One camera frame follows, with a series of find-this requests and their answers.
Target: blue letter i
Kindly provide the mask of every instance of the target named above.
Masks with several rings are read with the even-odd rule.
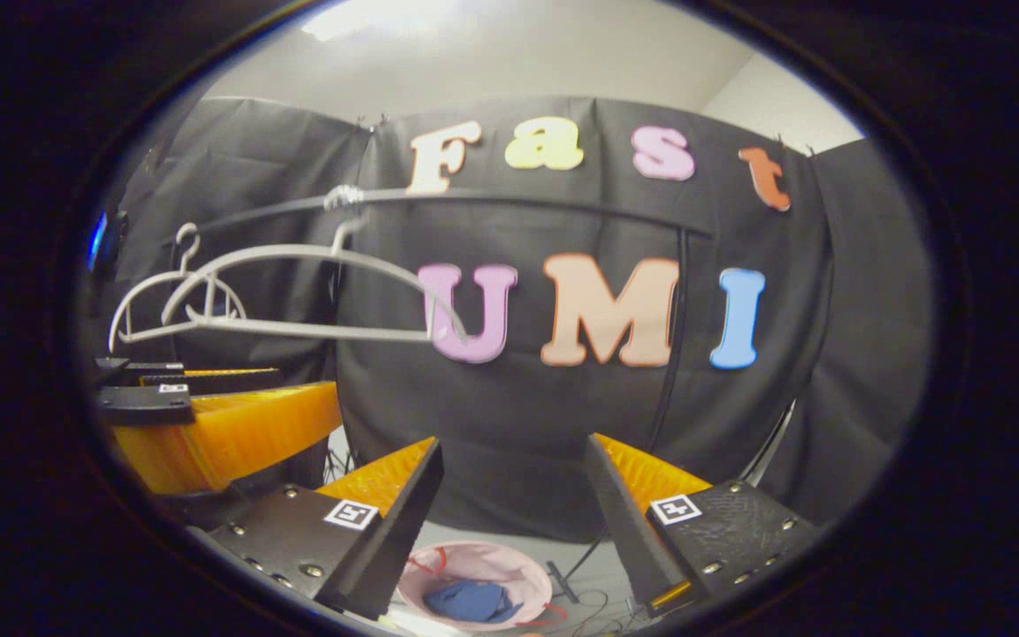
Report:
[[[765,289],[765,275],[756,270],[729,267],[719,281],[726,290],[726,325],[722,342],[710,352],[711,366],[719,370],[739,370],[757,360],[753,350],[753,327],[757,322],[757,298]]]

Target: blue cloth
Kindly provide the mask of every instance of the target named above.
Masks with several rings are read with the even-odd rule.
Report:
[[[509,620],[521,604],[511,604],[506,590],[497,584],[458,581],[435,593],[426,593],[424,603],[437,616],[453,621],[497,624]]]

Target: white plastic hanger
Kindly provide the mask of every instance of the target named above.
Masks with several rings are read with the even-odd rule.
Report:
[[[335,205],[355,205],[358,203],[356,201],[356,195],[357,191],[355,189],[342,189],[342,187],[337,187],[337,189],[332,191],[332,193],[329,193],[329,195],[325,198],[324,207],[331,210]],[[412,271],[401,269],[398,265],[384,261],[383,259],[345,251],[342,247],[340,247],[343,245],[344,238],[348,233],[363,228],[364,224],[365,219],[363,217],[352,218],[352,220],[340,223],[340,225],[337,226],[334,237],[332,237],[332,246],[278,244],[272,246],[253,247],[252,249],[234,251],[230,254],[223,255],[223,257],[212,259],[210,263],[207,263],[207,265],[199,267],[197,271],[186,271],[187,259],[193,257],[195,251],[198,250],[199,241],[198,234],[196,234],[194,246],[183,253],[183,258],[180,262],[180,269],[178,269],[178,271],[167,271],[166,273],[146,278],[144,281],[139,283],[139,285],[133,286],[132,289],[124,296],[124,299],[122,299],[120,305],[117,307],[116,314],[113,315],[112,326],[109,330],[109,351],[112,351],[114,337],[119,337],[122,342],[138,342],[143,341],[143,339],[158,338],[162,337],[162,335],[196,329],[283,335],[283,337],[359,338],[378,339],[379,341],[430,342],[433,338],[445,335],[448,330],[447,326],[442,326],[439,332],[435,333],[435,326],[433,326],[434,306],[444,308],[459,338],[468,338],[466,336],[466,328],[464,324],[462,324],[462,318],[458,313],[455,313],[453,308],[450,307],[450,304],[434,290],[430,289],[428,285],[425,285],[424,282],[420,281],[419,277],[417,277],[416,274],[413,274]],[[182,226],[182,228],[180,228],[178,234],[175,235],[175,241],[181,241],[181,238],[185,237],[187,233],[195,232],[195,230],[197,229],[194,223],[186,223]],[[252,261],[262,261],[262,259],[268,258],[315,258],[322,259],[322,261],[335,261],[337,263],[344,263],[344,265],[357,265],[365,267],[369,270],[379,271],[379,273],[384,274],[386,277],[398,279],[400,282],[407,283],[412,287],[416,287],[420,294],[426,295],[426,298],[432,300],[432,307],[425,309],[425,322],[427,324],[427,329],[393,330],[381,329],[381,327],[315,325],[308,323],[263,321],[263,319],[247,318],[243,304],[238,301],[238,296],[234,294],[234,290],[232,290],[229,285],[219,281],[218,274],[220,271],[227,269],[227,267],[242,265],[243,263],[250,263]],[[156,285],[159,282],[175,281],[175,279],[180,279],[182,282],[180,285],[175,287],[173,294],[170,295],[166,304],[164,304],[161,316],[159,316],[159,321],[161,321],[162,326],[154,327],[154,329],[144,330],[141,332],[132,331],[130,328],[129,307],[135,296],[140,294],[147,286]],[[185,299],[186,296],[195,289],[196,285],[201,285],[201,283],[207,284],[203,313],[201,314],[196,312],[195,308],[187,305],[185,307],[187,321],[170,325],[169,323],[171,322],[175,310],[178,308],[178,304],[180,304],[183,299]],[[222,315],[215,316],[213,314],[213,308],[215,290],[217,289],[221,289],[225,293],[226,307]],[[125,314],[124,333],[118,333],[117,331],[121,313]]]

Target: foam letter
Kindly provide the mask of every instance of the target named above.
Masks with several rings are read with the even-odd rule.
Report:
[[[569,170],[584,160],[577,148],[580,130],[565,117],[537,117],[514,128],[515,140],[506,146],[506,163],[514,168]]]
[[[718,283],[726,290],[726,324],[722,342],[710,352],[711,366],[739,370],[753,365],[753,327],[757,322],[757,298],[765,289],[765,275],[737,267],[722,270]]]
[[[675,128],[643,125],[632,132],[635,146],[635,169],[643,177],[674,178],[683,181],[694,174],[694,158],[687,148],[687,138]]]
[[[409,193],[445,193],[450,184],[448,177],[442,177],[440,166],[445,166],[447,174],[459,172],[466,155],[464,142],[473,144],[482,137],[482,128],[477,121],[449,126],[432,132],[425,132],[412,141],[416,151],[416,165],[412,170],[412,184]]]
[[[449,263],[425,265],[419,269],[419,279],[453,307],[453,286],[462,279],[462,270]],[[482,333],[464,339],[453,330],[444,308],[430,298],[424,298],[426,315],[435,316],[432,343],[448,359],[466,363],[486,363],[496,359],[506,346],[506,314],[509,287],[518,283],[518,271],[508,265],[484,265],[474,270],[474,282],[482,287]]]
[[[620,350],[624,366],[665,366],[671,359],[667,322],[679,263],[665,258],[644,258],[624,285],[620,298],[607,289],[595,259],[586,254],[557,254],[545,262],[545,274],[557,287],[553,341],[541,348],[547,366],[579,366],[587,355],[580,343],[580,327],[600,364],[631,327],[631,338]]]
[[[793,205],[792,199],[776,187],[776,178],[784,177],[780,163],[771,161],[763,149],[741,149],[737,152],[741,161],[749,162],[749,174],[753,176],[753,190],[757,197],[772,209],[785,212]]]

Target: pink basket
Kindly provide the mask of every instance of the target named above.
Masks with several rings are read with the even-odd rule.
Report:
[[[509,620],[498,624],[453,621],[430,612],[424,603],[424,595],[446,588],[459,580],[490,581],[501,585],[511,603],[521,604],[521,608]],[[547,607],[564,614],[562,609],[549,605],[553,599],[553,583],[541,565],[525,553],[489,541],[445,541],[417,549],[399,576],[397,590],[399,597],[422,616],[470,633],[554,624],[550,621],[534,622]]]

